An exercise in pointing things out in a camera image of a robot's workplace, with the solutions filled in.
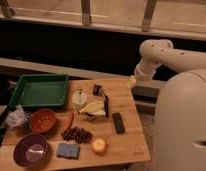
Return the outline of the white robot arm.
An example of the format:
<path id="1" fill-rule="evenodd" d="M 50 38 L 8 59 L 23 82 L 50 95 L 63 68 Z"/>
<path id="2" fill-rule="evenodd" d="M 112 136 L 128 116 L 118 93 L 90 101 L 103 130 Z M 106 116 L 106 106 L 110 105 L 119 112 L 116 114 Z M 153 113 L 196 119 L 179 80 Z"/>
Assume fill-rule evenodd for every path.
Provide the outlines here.
<path id="1" fill-rule="evenodd" d="M 206 171 L 206 53 L 167 39 L 146 40 L 139 52 L 128 87 L 150 81 L 161 65 L 177 73 L 157 97 L 153 171 Z"/>

